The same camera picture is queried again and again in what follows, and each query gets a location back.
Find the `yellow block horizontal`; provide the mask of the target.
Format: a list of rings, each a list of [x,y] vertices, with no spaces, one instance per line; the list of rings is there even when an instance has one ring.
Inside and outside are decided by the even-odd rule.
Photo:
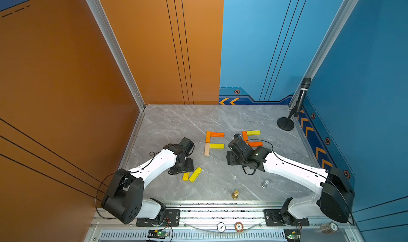
[[[224,144],[210,143],[210,149],[224,149]]]

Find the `beige block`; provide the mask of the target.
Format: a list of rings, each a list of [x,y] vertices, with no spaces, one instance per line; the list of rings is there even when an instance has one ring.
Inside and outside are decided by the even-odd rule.
[[[210,143],[205,144],[204,156],[208,157],[210,155]]]

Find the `light orange block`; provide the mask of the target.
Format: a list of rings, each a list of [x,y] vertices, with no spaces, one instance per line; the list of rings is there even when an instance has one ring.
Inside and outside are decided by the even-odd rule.
[[[207,132],[206,132],[206,140],[205,140],[205,142],[206,142],[206,143],[210,143],[210,139],[211,139],[211,132],[210,132],[210,131],[207,131]]]

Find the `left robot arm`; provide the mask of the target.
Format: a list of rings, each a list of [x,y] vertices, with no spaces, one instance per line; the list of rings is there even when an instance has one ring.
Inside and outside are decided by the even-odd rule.
[[[134,219],[148,219],[154,225],[161,225],[165,221],[166,205],[154,198],[144,198],[144,191],[165,171],[170,175],[192,172],[190,155],[194,148],[191,141],[168,144],[160,152],[150,152],[152,158],[144,164],[111,174],[101,207],[125,225]]]

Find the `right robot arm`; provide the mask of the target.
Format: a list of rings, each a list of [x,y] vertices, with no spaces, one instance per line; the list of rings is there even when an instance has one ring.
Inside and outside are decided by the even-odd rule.
[[[252,148],[241,138],[230,142],[228,147],[228,165],[276,174],[313,192],[309,196],[285,200],[278,214],[282,224],[295,226],[312,216],[326,216],[339,223],[352,220],[355,192],[340,169],[326,170],[298,163],[275,153],[273,149]]]

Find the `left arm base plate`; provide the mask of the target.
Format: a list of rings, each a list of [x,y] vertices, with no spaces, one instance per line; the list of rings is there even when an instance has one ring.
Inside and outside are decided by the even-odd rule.
[[[180,221],[180,209],[169,209],[165,210],[165,216],[163,222],[159,223],[155,220],[148,218],[137,218],[136,226],[137,227],[165,227],[168,223],[172,227],[178,227]]]

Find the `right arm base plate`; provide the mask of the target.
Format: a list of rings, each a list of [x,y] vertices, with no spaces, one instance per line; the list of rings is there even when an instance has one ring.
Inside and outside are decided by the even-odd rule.
[[[283,226],[310,226],[307,218],[296,219],[289,213],[281,214],[278,209],[265,209],[263,211],[266,225],[268,227],[283,227]]]

